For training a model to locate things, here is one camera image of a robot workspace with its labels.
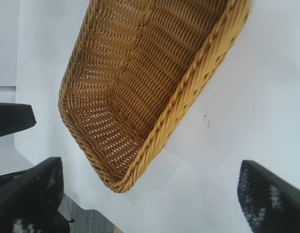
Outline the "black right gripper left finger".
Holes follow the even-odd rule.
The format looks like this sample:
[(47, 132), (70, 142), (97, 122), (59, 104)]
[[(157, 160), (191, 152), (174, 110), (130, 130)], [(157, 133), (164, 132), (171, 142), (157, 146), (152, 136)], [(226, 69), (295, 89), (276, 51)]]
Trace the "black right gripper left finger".
[(0, 233), (68, 233), (69, 221), (58, 211), (63, 186), (60, 157), (0, 175)]

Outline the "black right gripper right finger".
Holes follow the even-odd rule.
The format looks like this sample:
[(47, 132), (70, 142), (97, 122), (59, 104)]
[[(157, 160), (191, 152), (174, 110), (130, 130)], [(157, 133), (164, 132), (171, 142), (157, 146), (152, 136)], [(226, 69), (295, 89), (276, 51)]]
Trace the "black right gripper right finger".
[(253, 160), (241, 163), (237, 197), (254, 233), (300, 233), (300, 190)]

